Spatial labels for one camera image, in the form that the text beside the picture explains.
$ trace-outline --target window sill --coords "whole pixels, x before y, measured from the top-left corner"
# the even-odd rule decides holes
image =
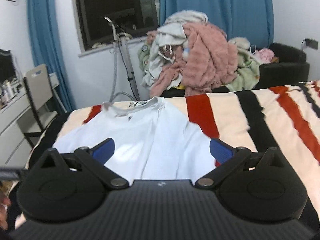
[[[135,44],[135,43],[138,43],[138,42],[141,42],[141,41],[145,41],[146,39],[147,39],[146,36],[145,37],[140,37],[140,38],[133,38],[132,40],[127,41],[127,43],[128,43],[128,45],[129,44]],[[100,47],[100,48],[84,51],[84,52],[80,53],[78,55],[78,57],[84,57],[84,56],[87,56],[87,55],[90,55],[90,54],[93,54],[93,53],[96,53],[96,52],[104,51],[104,50],[107,50],[107,49],[111,49],[111,48],[113,48],[113,44],[108,44],[108,45]]]

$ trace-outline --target ribbed black surface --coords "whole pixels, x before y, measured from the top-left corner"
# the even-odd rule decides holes
[[[61,225],[29,220],[11,235],[16,240],[302,240],[313,234],[296,220],[278,225],[242,221],[213,192],[195,189],[189,181],[135,181],[129,189],[113,191],[84,219]]]

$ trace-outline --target white t-shirt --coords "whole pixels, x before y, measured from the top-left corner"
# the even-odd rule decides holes
[[[104,164],[127,179],[172,180],[199,178],[215,168],[210,138],[171,103],[154,97],[119,109],[108,102],[102,111],[53,145],[60,153],[92,148],[112,138],[115,153]]]

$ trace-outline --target pile of clothes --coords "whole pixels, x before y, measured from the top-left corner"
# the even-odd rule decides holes
[[[252,89],[259,81],[263,61],[248,51],[247,39],[228,42],[204,13],[177,12],[147,36],[138,57],[144,72],[141,85],[150,89],[151,98],[170,88],[191,96],[222,85],[231,91]]]

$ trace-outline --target pink fluffy robe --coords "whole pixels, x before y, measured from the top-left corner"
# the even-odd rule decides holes
[[[227,42],[221,29],[210,23],[186,23],[183,29],[189,41],[188,62],[180,58],[181,49],[177,49],[176,62],[163,67],[151,88],[151,97],[160,96],[178,73],[182,74],[181,84],[186,87],[185,96],[210,93],[236,78],[237,47]]]

